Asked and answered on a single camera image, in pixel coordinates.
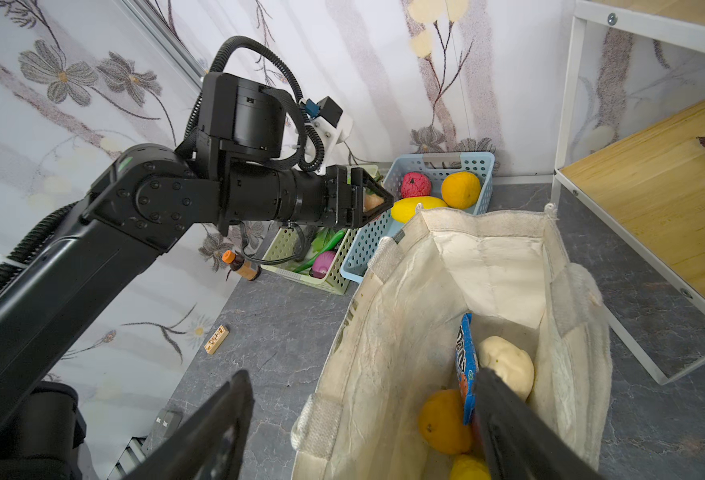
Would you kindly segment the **blue candy bag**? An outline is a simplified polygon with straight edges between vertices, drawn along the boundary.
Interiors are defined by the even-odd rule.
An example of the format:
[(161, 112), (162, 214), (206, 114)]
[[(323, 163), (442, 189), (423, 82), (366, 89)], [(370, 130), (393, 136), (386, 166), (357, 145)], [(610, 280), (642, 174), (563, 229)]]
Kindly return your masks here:
[(475, 409), (475, 382), (478, 363), (471, 333), (472, 314), (462, 316), (455, 342), (455, 368), (461, 402), (463, 407), (462, 422), (470, 425)]

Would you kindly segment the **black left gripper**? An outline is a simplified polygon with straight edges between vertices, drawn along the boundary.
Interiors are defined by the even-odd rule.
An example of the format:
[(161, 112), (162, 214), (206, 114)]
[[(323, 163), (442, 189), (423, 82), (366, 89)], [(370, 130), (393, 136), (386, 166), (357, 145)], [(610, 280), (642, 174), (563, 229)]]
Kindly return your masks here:
[[(355, 204), (352, 208), (352, 191), (356, 200), (363, 201), (368, 195), (381, 198), (382, 204), (370, 210), (365, 210), (362, 203)], [(393, 196), (381, 183), (377, 182), (362, 167), (350, 170), (350, 184), (348, 184), (348, 170), (342, 166), (330, 166), (326, 169), (326, 213), (324, 225), (334, 228), (362, 228), (388, 212), (392, 206)]]

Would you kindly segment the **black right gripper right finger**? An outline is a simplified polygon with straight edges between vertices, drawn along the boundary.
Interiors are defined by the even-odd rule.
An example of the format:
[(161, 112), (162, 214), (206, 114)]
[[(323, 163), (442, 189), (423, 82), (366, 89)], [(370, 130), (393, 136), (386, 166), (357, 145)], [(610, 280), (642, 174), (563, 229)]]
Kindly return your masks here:
[(494, 371), (475, 380), (475, 418), (493, 479), (598, 479)]

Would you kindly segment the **yellow apple toy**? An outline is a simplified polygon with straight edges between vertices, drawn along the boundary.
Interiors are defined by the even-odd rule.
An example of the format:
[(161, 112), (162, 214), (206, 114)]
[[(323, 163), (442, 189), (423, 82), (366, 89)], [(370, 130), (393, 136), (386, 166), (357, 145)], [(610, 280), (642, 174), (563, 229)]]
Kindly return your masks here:
[(483, 460), (471, 455), (453, 458), (449, 480), (490, 480), (489, 468)]

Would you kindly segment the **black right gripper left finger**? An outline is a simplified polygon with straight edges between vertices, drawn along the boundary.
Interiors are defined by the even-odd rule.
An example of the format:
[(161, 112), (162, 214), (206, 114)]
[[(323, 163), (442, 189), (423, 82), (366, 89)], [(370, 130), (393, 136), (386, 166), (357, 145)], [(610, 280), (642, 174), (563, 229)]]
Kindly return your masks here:
[(128, 478), (238, 479), (252, 413), (250, 374), (240, 370)]

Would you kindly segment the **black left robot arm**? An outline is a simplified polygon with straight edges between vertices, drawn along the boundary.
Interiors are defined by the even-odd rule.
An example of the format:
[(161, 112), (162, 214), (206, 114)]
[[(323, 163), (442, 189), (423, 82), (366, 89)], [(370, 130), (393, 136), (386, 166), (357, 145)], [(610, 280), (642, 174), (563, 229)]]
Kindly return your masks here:
[(238, 49), (282, 67), (256, 40), (226, 40), (178, 147), (126, 150), (83, 200), (46, 216), (0, 264), (0, 479), (80, 478), (78, 394), (46, 374), (190, 227), (357, 229), (392, 206), (364, 169), (324, 167), (312, 125), (322, 108), (288, 68), (286, 90), (226, 73)]

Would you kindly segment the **cream canvas tote bag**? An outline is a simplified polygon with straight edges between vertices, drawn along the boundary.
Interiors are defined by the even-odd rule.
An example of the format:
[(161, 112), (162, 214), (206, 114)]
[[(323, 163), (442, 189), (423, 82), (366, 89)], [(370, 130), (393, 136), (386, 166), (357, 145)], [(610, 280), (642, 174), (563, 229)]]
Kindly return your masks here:
[(424, 210), (384, 238), (292, 428), (296, 479), (445, 479), (450, 458), (419, 434), (419, 410), (456, 386), (455, 342), (501, 337), (530, 356), (527, 403), (597, 467), (612, 361), (604, 304), (568, 258), (556, 210), (472, 216)]

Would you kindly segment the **orange potato toy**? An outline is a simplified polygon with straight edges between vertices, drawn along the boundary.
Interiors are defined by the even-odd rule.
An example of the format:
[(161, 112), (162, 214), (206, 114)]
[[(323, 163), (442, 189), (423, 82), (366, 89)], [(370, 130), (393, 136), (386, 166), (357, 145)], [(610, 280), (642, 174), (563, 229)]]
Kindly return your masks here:
[(437, 452), (459, 455), (470, 452), (472, 432), (463, 423), (464, 405), (459, 390), (440, 390), (422, 405), (418, 415), (418, 431), (423, 440)]

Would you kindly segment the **cream white round vegetable toy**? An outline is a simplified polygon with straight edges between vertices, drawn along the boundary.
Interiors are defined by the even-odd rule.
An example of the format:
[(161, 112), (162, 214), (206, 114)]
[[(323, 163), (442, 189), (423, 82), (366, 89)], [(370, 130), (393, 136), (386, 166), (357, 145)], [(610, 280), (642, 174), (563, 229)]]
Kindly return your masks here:
[(477, 348), (479, 365), (495, 374), (522, 400), (530, 396), (535, 369), (529, 354), (499, 336), (484, 339)]

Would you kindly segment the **red peach toy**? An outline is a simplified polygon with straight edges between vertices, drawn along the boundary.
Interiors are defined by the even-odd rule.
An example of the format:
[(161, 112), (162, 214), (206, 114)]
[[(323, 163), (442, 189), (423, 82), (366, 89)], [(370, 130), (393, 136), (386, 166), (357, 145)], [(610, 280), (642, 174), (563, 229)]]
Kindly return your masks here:
[(371, 210), (378, 208), (378, 206), (380, 206), (383, 202), (384, 199), (379, 195), (366, 193), (363, 198), (363, 211), (370, 212)]

